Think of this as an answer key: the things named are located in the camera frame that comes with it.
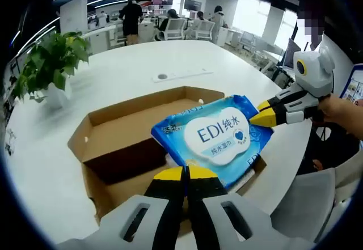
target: heart logo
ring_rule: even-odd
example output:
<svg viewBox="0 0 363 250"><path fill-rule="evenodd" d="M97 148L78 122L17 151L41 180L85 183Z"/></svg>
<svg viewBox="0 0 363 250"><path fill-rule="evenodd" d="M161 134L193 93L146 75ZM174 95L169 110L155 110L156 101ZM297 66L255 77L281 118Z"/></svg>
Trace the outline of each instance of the heart logo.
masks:
<svg viewBox="0 0 363 250"><path fill-rule="evenodd" d="M236 139L239 139L240 141L243 140L243 133L241 131L235 133L234 136L236 137Z"/></svg>
<svg viewBox="0 0 363 250"><path fill-rule="evenodd" d="M200 117L188 122L184 140L200 158L222 166L249 148L250 126L239 109L227 107L218 117Z"/></svg>

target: wet wipes package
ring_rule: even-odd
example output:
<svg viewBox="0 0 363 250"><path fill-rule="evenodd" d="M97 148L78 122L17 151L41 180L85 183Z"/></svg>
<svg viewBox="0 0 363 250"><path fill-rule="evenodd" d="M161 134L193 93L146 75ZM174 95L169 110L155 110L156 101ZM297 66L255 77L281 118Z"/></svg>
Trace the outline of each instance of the wet wipes package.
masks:
<svg viewBox="0 0 363 250"><path fill-rule="evenodd" d="M273 133L248 122L257 113L245 96L233 95L169 116L151 134L176 164L211 169L228 188L249 169Z"/></svg>

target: open cardboard box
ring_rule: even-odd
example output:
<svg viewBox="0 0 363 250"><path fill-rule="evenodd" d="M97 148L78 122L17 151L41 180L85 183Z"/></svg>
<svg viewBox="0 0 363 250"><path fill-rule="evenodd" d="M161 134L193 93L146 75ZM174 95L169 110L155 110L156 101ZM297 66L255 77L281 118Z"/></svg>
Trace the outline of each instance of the open cardboard box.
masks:
<svg viewBox="0 0 363 250"><path fill-rule="evenodd" d="M168 168L164 148L150 134L156 123L199 106L200 99L207 104L221 98L224 94L218 91L178 87L89 113L68 146L82 163L86 191L96 207L96 220L99 222L131 196L143 195L153 177ZM258 160L255 175L242 187L244 190L264 166L263 160Z"/></svg>

